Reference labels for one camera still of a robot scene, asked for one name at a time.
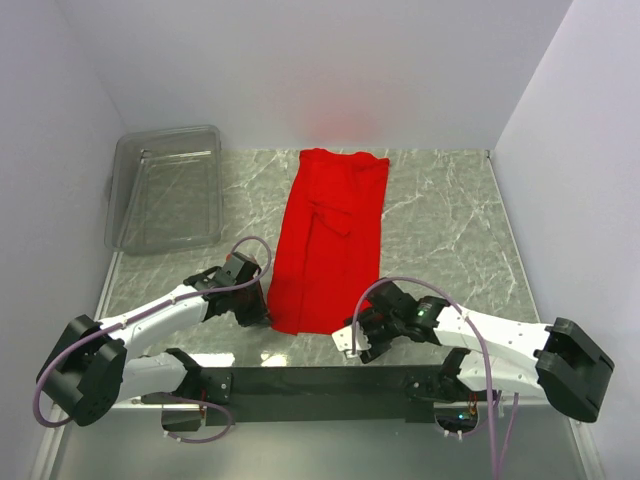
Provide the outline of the red t shirt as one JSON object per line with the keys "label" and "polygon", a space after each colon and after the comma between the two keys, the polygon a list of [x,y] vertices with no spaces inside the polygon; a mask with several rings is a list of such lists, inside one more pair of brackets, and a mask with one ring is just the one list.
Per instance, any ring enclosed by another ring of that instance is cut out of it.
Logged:
{"label": "red t shirt", "polygon": [[268,290],[276,331],[333,333],[378,279],[389,170],[371,153],[300,152]]}

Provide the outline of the clear plastic bin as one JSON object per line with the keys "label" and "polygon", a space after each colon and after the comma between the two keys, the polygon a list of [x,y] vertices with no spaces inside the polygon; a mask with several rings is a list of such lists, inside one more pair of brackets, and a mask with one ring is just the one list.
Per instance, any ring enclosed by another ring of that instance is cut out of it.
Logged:
{"label": "clear plastic bin", "polygon": [[213,125],[131,133],[115,148],[104,242],[127,255],[217,243],[221,139]]}

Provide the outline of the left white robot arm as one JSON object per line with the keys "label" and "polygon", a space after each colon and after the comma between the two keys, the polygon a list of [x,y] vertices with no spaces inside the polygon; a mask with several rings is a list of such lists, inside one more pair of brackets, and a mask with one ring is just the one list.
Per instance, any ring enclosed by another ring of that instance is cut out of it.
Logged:
{"label": "left white robot arm", "polygon": [[154,356],[145,350],[172,333],[232,313],[243,327],[266,324],[268,309],[256,260],[240,252],[185,279],[164,296],[132,311],[95,321],[86,315],[64,329],[36,377],[32,409],[43,426],[56,427],[40,411],[47,395],[79,426],[111,407],[152,395],[175,402],[207,402],[216,387],[202,367],[178,348]]}

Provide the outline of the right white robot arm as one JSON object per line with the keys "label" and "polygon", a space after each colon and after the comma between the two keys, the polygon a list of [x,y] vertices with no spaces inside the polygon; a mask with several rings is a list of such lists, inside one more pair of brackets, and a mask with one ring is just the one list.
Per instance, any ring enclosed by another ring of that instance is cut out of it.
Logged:
{"label": "right white robot arm", "polygon": [[376,282],[364,299],[368,308],[331,335],[345,357],[370,363],[399,337],[449,348],[433,375],[410,381],[414,398],[454,403],[513,393],[544,399],[579,422],[598,419],[615,364],[574,321],[504,319],[442,295],[416,299],[388,279]]}

